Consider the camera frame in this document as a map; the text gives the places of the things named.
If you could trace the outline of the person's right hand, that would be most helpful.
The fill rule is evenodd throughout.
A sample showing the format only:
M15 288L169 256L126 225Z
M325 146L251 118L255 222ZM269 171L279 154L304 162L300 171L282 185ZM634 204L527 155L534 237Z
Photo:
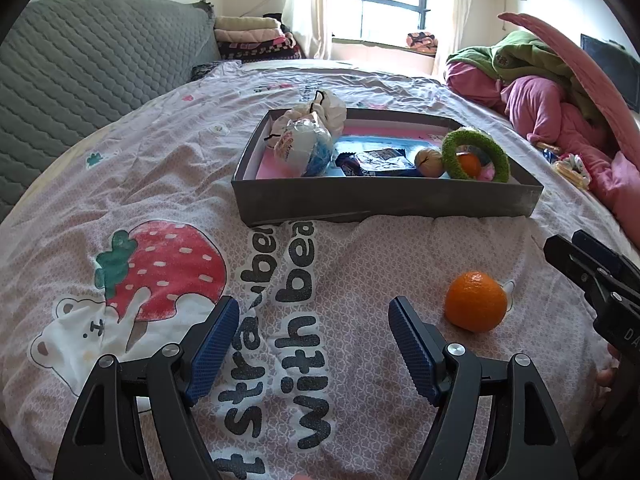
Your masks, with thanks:
M608 344L608 354L611 359L608 366L597 372L596 383L599 387L610 388L620 366L620 352L612 344Z

